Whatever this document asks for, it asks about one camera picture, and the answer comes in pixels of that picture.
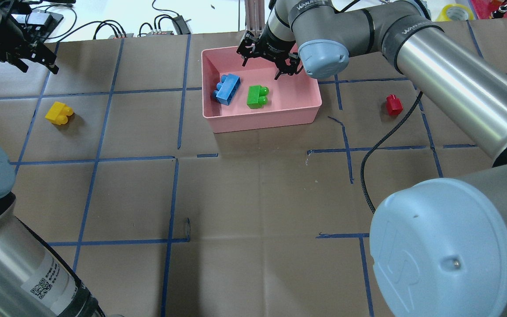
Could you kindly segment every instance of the label sticker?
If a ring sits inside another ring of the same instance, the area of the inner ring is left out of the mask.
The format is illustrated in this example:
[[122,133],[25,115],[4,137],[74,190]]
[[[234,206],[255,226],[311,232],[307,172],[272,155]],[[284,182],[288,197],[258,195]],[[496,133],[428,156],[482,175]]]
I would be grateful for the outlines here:
[[38,269],[21,288],[56,315],[68,307],[77,292],[74,278],[48,251]]

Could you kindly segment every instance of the yellow tape roll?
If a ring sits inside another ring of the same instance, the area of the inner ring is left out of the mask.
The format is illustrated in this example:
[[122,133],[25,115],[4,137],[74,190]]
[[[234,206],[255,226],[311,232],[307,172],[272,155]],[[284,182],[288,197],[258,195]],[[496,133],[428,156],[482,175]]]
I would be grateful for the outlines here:
[[442,21],[465,21],[474,20],[474,14],[470,8],[463,6],[462,4],[447,4],[441,10],[437,18],[437,22]]

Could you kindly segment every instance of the pink object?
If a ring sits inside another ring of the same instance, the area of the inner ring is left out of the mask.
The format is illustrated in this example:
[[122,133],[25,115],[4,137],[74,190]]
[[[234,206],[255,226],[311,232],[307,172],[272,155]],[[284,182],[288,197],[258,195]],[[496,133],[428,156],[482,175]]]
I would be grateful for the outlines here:
[[[276,126],[309,124],[314,121],[322,104],[318,81],[302,71],[298,75],[281,75],[275,64],[262,58],[243,59],[237,47],[214,48],[202,52],[203,117],[209,121],[214,133],[271,128]],[[236,74],[241,80],[230,106],[213,99],[212,94],[220,76]],[[269,102],[263,108],[247,106],[248,87],[262,85],[269,88]]]
[[386,97],[386,111],[388,111],[389,116],[398,116],[403,110],[402,102],[396,98],[396,95]]

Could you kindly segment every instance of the red toy block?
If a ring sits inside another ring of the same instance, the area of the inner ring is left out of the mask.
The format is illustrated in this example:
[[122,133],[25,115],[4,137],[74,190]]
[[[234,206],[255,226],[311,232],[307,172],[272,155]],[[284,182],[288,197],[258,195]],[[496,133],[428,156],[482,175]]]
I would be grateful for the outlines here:
[[403,110],[402,102],[395,95],[386,97],[386,111],[388,111],[389,116],[398,116]]

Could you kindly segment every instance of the yellow toy block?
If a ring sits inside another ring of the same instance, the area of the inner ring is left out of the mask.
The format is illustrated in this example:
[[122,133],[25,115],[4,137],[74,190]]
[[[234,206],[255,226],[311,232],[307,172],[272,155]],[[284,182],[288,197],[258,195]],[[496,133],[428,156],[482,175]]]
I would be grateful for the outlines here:
[[64,125],[68,123],[68,117],[73,115],[74,111],[72,108],[66,106],[65,103],[54,102],[48,113],[46,113],[46,118],[48,121],[52,122],[55,125]]

